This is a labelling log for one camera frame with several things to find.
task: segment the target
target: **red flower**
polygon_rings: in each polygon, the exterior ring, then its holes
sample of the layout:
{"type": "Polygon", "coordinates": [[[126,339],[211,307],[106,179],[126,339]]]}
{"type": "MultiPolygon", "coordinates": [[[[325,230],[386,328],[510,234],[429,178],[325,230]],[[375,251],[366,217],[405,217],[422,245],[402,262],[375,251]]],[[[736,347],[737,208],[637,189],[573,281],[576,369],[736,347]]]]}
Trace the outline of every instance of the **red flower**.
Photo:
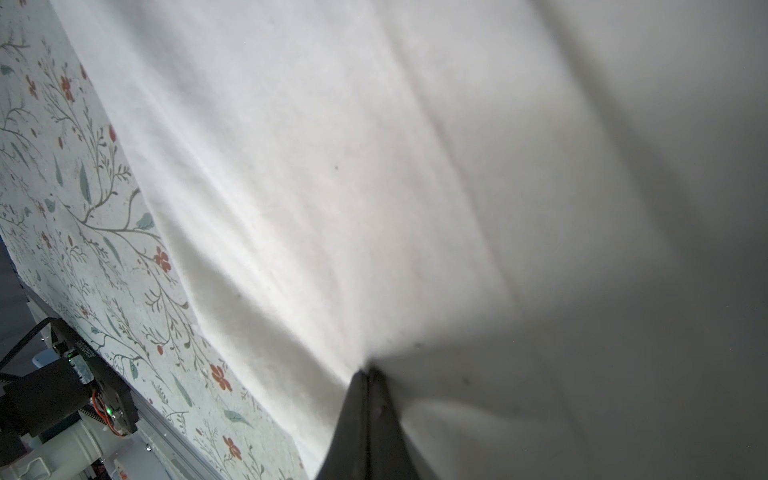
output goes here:
{"type": "Polygon", "coordinates": [[[168,254],[165,253],[163,250],[160,250],[160,247],[157,248],[157,255],[154,256],[154,262],[157,265],[160,265],[160,268],[162,268],[165,273],[170,272],[170,262],[168,262],[168,254]]]}
{"type": "Polygon", "coordinates": [[[243,457],[240,456],[240,449],[237,448],[234,440],[228,439],[227,437],[223,437],[223,438],[224,438],[224,443],[226,443],[227,446],[230,448],[230,453],[232,454],[232,456],[237,457],[238,460],[242,460],[243,457]]]}
{"type": "Polygon", "coordinates": [[[29,85],[29,94],[37,98],[38,88],[35,86],[35,83],[29,79],[29,75],[27,75],[27,85],[29,85]]]}
{"type": "Polygon", "coordinates": [[[64,96],[67,100],[74,102],[74,97],[72,96],[72,92],[69,89],[71,86],[69,84],[69,78],[66,78],[65,76],[61,76],[61,91],[64,92],[64,96]]]}
{"type": "Polygon", "coordinates": [[[224,371],[221,369],[220,366],[211,365],[210,366],[211,371],[214,373],[212,376],[214,380],[219,382],[219,386],[222,390],[232,391],[232,385],[227,381],[227,379],[224,378],[224,371]]]}

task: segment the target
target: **wrinkled white fabric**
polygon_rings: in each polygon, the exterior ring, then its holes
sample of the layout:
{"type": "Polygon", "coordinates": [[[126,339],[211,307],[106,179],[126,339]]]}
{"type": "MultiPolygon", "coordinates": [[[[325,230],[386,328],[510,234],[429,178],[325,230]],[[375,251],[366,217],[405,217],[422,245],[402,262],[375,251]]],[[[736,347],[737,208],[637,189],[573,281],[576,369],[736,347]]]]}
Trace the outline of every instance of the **wrinkled white fabric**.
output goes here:
{"type": "Polygon", "coordinates": [[[53,3],[311,475],[369,363],[425,477],[768,472],[764,2],[53,3]]]}

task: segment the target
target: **floral patterned fabric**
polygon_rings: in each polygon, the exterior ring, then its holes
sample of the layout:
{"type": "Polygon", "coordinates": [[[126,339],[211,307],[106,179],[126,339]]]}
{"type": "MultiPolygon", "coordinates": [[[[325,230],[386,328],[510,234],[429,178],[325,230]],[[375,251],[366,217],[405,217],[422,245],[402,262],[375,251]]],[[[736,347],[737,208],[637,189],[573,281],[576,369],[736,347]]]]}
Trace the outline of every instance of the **floral patterned fabric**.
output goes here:
{"type": "Polygon", "coordinates": [[[0,10],[0,234],[22,279],[224,478],[305,478],[196,329],[153,217],[47,2],[0,10]]]}

